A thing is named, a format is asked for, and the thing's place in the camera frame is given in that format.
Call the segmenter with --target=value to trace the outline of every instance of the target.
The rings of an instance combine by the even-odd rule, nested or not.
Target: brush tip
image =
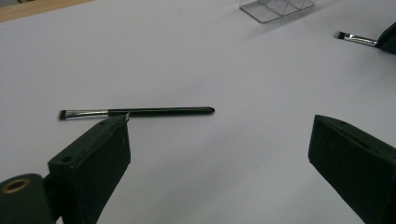
[[[61,113],[59,113],[59,119],[65,119],[65,116],[66,116],[66,111],[61,110]]]
[[[337,31],[333,36],[337,39],[344,39],[346,37],[346,33]]]

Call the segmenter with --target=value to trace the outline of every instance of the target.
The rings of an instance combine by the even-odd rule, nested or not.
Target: white table surface
[[[318,0],[259,24],[237,0],[95,0],[0,23],[0,180],[47,162],[99,119],[61,109],[208,105],[131,119],[132,162],[98,223],[362,223],[308,162],[316,114],[396,146],[394,0]]]

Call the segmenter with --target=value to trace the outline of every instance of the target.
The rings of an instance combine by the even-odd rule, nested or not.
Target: brass insert
[[[11,182],[9,182],[8,184],[6,184],[3,188],[2,188],[2,192],[3,193],[14,193],[17,192],[21,189],[26,188],[26,186],[28,186],[30,184],[30,180],[29,179],[16,179],[13,180]]]

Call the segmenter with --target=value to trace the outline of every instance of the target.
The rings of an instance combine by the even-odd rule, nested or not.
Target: screw hole
[[[3,193],[14,193],[21,189],[24,189],[26,186],[30,184],[29,179],[17,179],[9,182],[2,189]]]
[[[64,157],[63,159],[62,159],[62,162],[70,162],[70,161],[72,161],[73,160],[73,157]]]

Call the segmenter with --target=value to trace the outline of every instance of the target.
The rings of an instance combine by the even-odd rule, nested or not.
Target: makeup brush
[[[126,114],[128,114],[129,117],[211,115],[214,112],[215,109],[209,106],[102,110],[62,110],[59,115],[59,119],[114,117]]]
[[[378,40],[344,32],[336,32],[333,36],[337,39],[376,47],[396,54],[396,22],[382,33]]]

